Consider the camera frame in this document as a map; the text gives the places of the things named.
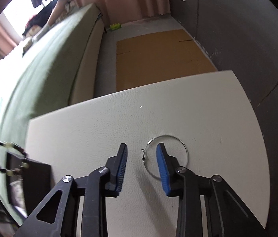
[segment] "white table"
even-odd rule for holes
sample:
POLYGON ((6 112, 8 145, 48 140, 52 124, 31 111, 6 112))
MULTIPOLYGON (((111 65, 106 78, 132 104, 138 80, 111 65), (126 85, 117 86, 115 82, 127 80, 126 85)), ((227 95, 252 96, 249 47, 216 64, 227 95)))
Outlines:
POLYGON ((178 198, 165 195, 142 161, 141 148, 161 134, 183 140, 188 168, 205 177, 220 174, 266 225, 270 182, 265 145, 231 71, 117 92, 33 119, 26 150, 30 158, 51 164, 58 182, 64 175, 77 178, 104 166, 126 143, 123 190, 106 203, 109 236, 175 236, 178 198))

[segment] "beaded bracelet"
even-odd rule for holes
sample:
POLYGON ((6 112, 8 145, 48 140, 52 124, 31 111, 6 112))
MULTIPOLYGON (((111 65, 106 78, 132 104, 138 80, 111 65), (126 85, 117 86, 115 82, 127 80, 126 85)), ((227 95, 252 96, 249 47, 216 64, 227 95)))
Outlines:
POLYGON ((24 158, 22 158, 22 163, 19 165, 18 168, 10 170, 10 169, 6 169, 6 168, 2 168, 0 166, 0 172, 6 173, 8 176, 21 175, 22 170, 25 168, 28 168, 28 158, 27 158, 27 153, 25 152, 25 150, 22 147, 20 147, 19 145, 15 144, 15 143, 10 143, 10 142, 0 142, 0 146, 3 146, 5 148, 13 148, 24 156, 24 158))

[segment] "white glove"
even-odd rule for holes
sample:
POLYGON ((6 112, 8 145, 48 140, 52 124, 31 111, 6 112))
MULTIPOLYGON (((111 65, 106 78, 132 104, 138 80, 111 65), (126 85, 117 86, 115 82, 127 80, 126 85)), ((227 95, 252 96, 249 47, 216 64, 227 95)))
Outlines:
POLYGON ((48 32, 49 29, 50 26, 48 24, 43 26, 42 29, 33 37, 33 43, 38 42, 38 40, 41 39, 42 36, 48 32))

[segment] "keyring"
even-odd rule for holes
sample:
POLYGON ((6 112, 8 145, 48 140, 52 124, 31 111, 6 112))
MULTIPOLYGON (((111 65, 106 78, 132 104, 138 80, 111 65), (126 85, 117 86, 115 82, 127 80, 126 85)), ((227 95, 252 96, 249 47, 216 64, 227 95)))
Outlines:
POLYGON ((185 143, 183 143, 183 141, 173 135, 170 135, 170 134, 163 134, 163 135, 159 135, 157 137, 154 137, 152 138, 150 141, 148 141, 148 143, 146 144, 146 148, 145 149, 141 149, 141 151, 143 152, 143 156, 142 156, 142 160, 143 160, 143 164, 144 164, 144 167, 146 168, 146 170, 148 171, 149 175, 151 175, 154 179, 157 179, 157 180, 161 180, 160 177, 157 177, 156 175, 154 175, 153 173, 151 173, 148 169, 148 167, 146 166, 146 158, 145 158, 145 154, 146 154, 146 150, 149 148, 149 145, 151 144, 151 142, 153 142, 154 140, 158 139, 158 138, 161 138, 161 137, 171 137, 171 138, 174 138, 175 140, 179 141, 185 148, 185 151, 186 151, 186 156, 187 156, 187 162, 186 162, 186 165, 184 167, 187 167, 188 165, 188 161, 189 161, 189 153, 188 153, 188 149, 185 145, 185 143))

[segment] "brown cardboard sheet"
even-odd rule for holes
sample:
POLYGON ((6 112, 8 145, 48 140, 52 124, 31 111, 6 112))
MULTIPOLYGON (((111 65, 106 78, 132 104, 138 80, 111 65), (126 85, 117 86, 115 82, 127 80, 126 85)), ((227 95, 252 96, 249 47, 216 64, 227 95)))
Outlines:
POLYGON ((216 71, 183 30, 171 30, 117 42, 116 90, 216 71))

